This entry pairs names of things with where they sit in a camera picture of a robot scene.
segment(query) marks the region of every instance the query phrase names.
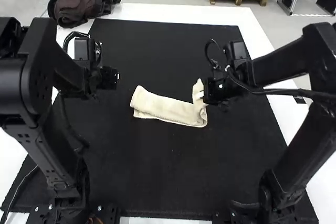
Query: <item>gray floor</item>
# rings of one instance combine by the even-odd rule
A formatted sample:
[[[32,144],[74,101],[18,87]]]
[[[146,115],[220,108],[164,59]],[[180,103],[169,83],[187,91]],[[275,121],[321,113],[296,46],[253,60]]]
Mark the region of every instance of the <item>gray floor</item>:
[[[178,5],[210,5],[208,0],[122,0],[124,3],[153,3]],[[275,48],[301,36],[302,28],[310,23],[335,23],[335,17],[288,17],[278,6],[277,0],[269,0],[266,7],[254,1],[243,1],[243,7],[250,7]],[[46,16],[48,0],[0,0],[0,16],[17,17],[22,24],[29,25],[34,17]],[[216,6],[235,6],[233,1],[216,3]],[[299,0],[299,12],[316,12],[316,7],[305,0]],[[303,88],[309,87],[307,78],[297,79]]]

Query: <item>cream towel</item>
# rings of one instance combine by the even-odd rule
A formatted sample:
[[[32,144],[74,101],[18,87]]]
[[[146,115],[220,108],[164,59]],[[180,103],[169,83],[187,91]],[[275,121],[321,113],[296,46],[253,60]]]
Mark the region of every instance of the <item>cream towel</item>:
[[[192,127],[204,127],[208,117],[203,103],[203,84],[200,79],[193,86],[193,104],[173,98],[161,97],[137,86],[130,106],[134,108],[133,116],[143,119],[159,119]]]

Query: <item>black rubber mat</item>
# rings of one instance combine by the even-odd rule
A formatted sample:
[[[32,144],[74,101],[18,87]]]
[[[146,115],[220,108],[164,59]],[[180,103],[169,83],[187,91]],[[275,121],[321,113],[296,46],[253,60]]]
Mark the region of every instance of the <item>black rubber mat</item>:
[[[96,19],[90,34],[103,43],[104,63],[120,72],[116,91],[66,102],[72,125],[91,144],[91,199],[113,202],[126,216],[191,219],[210,219],[231,199],[255,202],[261,175],[286,148],[266,97],[250,95],[225,113],[208,106],[203,129],[136,119],[129,106],[137,85],[192,102],[192,85],[211,74],[205,43],[242,40],[238,27]],[[33,167],[27,158],[2,209]],[[38,173],[13,210],[48,202]],[[307,197],[298,210],[315,218]]]

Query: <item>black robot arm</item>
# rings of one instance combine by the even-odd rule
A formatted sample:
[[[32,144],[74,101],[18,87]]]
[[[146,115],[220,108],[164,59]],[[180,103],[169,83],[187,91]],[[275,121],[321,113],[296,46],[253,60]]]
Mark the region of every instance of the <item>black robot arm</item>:
[[[118,73],[99,66],[101,47],[92,38],[75,40],[72,60],[57,44],[56,31],[49,18],[35,18],[29,28],[14,18],[0,18],[0,123],[46,176],[51,204],[66,219],[85,223],[89,174],[69,144],[66,120],[55,111],[64,115],[64,98],[88,99],[97,88],[114,89]],[[54,105],[53,87],[61,96]]]
[[[219,45],[211,40],[210,44]],[[231,98],[253,94],[301,95],[313,100],[301,128],[278,163],[259,183],[259,203],[231,204],[232,223],[287,223],[307,183],[336,151],[336,32],[329,23],[312,24],[303,35],[268,55],[250,60],[243,42],[220,48],[225,66],[210,61],[213,76],[204,80],[204,102],[229,104]],[[263,89],[309,74],[311,90]]]

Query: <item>cable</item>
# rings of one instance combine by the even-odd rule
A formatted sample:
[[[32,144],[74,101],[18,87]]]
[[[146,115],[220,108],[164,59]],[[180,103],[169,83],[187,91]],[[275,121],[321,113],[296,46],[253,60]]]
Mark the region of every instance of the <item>cable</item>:
[[[64,102],[64,96],[60,94],[60,106],[61,106],[61,116],[63,117],[63,120],[65,122],[65,129],[68,131],[68,133],[73,136],[76,140],[78,140],[84,147],[88,148],[90,147],[89,142],[82,137],[79,133],[77,133],[74,128],[71,127],[71,124],[69,122],[67,112],[65,109],[65,102]]]
[[[35,171],[37,171],[37,167],[38,166],[35,166],[21,181],[21,183],[18,185],[18,187],[16,188],[16,191],[12,197],[12,200],[10,201],[6,211],[4,211],[4,214],[2,215],[1,217],[1,220],[0,220],[0,224],[5,224],[6,223],[6,220],[7,220],[7,217],[8,217],[8,214],[9,214],[9,210],[10,208],[12,207],[12,204],[13,202],[15,201],[17,195],[18,195],[18,192],[19,190],[21,189],[21,186],[26,182],[27,178],[29,178]]]
[[[215,44],[218,48],[218,50],[221,52],[221,53],[224,53],[222,51],[222,49],[220,48],[219,44],[217,43],[217,41],[215,41],[214,39],[210,39],[207,41],[207,43],[205,44],[205,47],[204,47],[204,53],[205,53],[205,57],[207,59],[207,61],[210,63],[210,65],[215,68],[215,69],[220,69],[220,65],[218,64],[218,61],[214,60],[213,58],[210,58],[209,56],[209,46],[211,44]]]
[[[75,37],[79,37],[79,38],[90,38],[89,34],[85,34],[85,33],[81,33],[79,31],[72,31],[71,33],[69,33],[66,38],[64,39],[63,42],[63,50],[68,53],[68,45],[69,42],[75,38]]]
[[[251,94],[256,94],[256,95],[267,95],[267,94],[277,94],[277,95],[292,95],[292,96],[302,96],[306,98],[311,98],[311,99],[331,99],[331,100],[336,100],[336,95],[334,94],[329,94],[325,92],[319,92],[319,91],[312,91],[312,90],[307,90],[307,89],[254,89],[245,83],[241,82],[238,80],[232,71],[232,68],[230,65],[228,65],[225,68],[225,71],[228,73],[229,78],[238,86],[246,89],[248,92]]]
[[[55,221],[54,221],[54,224],[57,223],[57,220],[58,220],[58,211],[57,209],[55,210]]]

